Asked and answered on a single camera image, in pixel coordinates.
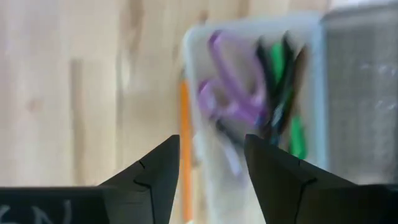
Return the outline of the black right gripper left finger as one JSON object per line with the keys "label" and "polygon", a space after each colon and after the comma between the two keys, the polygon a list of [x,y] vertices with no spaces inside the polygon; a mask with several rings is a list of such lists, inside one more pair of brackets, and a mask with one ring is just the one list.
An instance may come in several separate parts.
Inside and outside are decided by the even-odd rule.
{"label": "black right gripper left finger", "polygon": [[180,170],[180,136],[171,135],[101,184],[109,224],[169,224]]}

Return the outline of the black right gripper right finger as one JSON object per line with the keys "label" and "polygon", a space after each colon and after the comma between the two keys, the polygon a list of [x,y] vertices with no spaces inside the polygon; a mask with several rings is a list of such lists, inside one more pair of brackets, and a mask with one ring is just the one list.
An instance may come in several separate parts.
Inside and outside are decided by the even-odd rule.
{"label": "black right gripper right finger", "polygon": [[244,155],[266,224],[296,224],[301,200],[309,185],[354,185],[255,134],[246,135]]}

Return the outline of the green highlighter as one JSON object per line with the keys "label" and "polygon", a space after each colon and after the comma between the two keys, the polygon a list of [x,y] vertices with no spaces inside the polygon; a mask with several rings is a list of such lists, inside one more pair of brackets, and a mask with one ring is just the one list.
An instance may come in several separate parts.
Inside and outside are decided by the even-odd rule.
{"label": "green highlighter", "polygon": [[[282,54],[282,57],[280,58],[279,61],[277,61],[275,58],[272,59],[274,65],[282,65],[282,73],[284,69],[284,53],[283,53],[283,46],[281,44],[280,47],[280,53]],[[276,88],[277,84],[282,76],[282,73],[280,76],[276,77]],[[291,124],[284,130],[284,132],[280,135],[277,134],[277,131],[274,127],[275,124],[275,115],[274,111],[277,106],[277,93],[276,93],[276,88],[275,88],[275,95],[274,95],[274,102],[273,102],[273,111],[272,111],[272,118],[271,118],[271,143],[278,146],[280,143],[280,139],[285,131],[288,131],[289,133],[289,141],[288,141],[288,152],[293,155],[298,157],[299,159],[304,159],[307,156],[307,148],[306,148],[306,143],[305,143],[305,134],[303,130],[303,124],[302,124],[302,119],[299,113],[299,109],[297,110],[297,113],[293,115],[292,117],[292,122]]]}

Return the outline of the orange pencil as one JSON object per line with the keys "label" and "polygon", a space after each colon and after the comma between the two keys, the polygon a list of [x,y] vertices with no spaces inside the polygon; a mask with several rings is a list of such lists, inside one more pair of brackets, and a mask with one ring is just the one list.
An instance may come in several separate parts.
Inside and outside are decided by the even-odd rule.
{"label": "orange pencil", "polygon": [[182,213],[184,224],[193,224],[192,134],[190,97],[187,81],[180,81],[180,151],[182,175]]}

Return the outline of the clear purple pen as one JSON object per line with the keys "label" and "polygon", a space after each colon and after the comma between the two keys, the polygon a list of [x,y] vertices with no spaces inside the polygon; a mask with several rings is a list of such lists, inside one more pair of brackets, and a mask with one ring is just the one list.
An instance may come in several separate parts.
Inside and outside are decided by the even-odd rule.
{"label": "clear purple pen", "polygon": [[243,140],[220,119],[216,121],[215,128],[220,135],[223,152],[231,173],[239,177],[243,172],[239,156],[239,150],[243,147]]}

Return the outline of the clear plastic supply box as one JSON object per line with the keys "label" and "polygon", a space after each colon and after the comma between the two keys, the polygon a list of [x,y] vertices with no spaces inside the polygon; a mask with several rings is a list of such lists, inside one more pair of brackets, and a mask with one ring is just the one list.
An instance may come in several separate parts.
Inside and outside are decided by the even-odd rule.
{"label": "clear plastic supply box", "polygon": [[198,105],[199,83],[212,77],[215,72],[207,41],[216,30],[241,34],[250,42],[255,42],[259,37],[273,42],[281,38],[285,31],[289,31],[293,43],[308,46],[308,70],[299,96],[301,118],[307,135],[306,160],[322,169],[328,169],[327,123],[324,120],[325,48],[321,15],[315,11],[297,11],[279,17],[198,25],[189,29],[183,38],[194,127],[193,147],[203,171],[201,185],[205,191],[207,224],[265,224],[245,161],[238,164],[241,174],[234,175],[224,154],[232,149],[230,143],[216,135]]}

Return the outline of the purple handled scissors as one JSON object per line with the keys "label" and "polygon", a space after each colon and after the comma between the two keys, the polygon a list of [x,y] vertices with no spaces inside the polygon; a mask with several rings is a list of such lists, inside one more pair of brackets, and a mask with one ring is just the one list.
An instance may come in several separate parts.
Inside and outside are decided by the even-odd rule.
{"label": "purple handled scissors", "polygon": [[198,86],[200,111],[207,118],[231,118],[261,126],[271,117],[267,108],[267,82],[256,48],[244,38],[216,30],[208,49],[217,77]]}

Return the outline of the black pen with white print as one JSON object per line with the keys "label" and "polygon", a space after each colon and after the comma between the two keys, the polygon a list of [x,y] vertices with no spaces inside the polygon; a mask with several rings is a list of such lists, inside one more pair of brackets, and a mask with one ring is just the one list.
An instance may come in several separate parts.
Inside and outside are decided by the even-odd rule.
{"label": "black pen with white print", "polygon": [[283,35],[282,46],[285,65],[276,88],[277,106],[274,111],[274,127],[278,135],[282,134],[287,126],[287,120],[293,104],[295,49],[288,32]]}

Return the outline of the thin black pen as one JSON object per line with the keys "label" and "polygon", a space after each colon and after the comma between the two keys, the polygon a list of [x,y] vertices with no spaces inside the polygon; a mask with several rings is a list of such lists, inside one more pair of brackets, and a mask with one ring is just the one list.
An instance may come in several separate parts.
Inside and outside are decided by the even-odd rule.
{"label": "thin black pen", "polygon": [[276,82],[274,78],[271,56],[261,39],[257,40],[256,56],[258,57],[262,66],[263,76],[266,83],[268,103],[272,105],[274,102]]}

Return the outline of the grey translucent box lid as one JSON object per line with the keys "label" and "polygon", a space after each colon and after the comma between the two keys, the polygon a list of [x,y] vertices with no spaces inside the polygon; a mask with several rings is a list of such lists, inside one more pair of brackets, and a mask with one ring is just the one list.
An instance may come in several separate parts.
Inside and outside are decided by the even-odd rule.
{"label": "grey translucent box lid", "polygon": [[322,23],[327,168],[357,184],[398,184],[398,0]]}

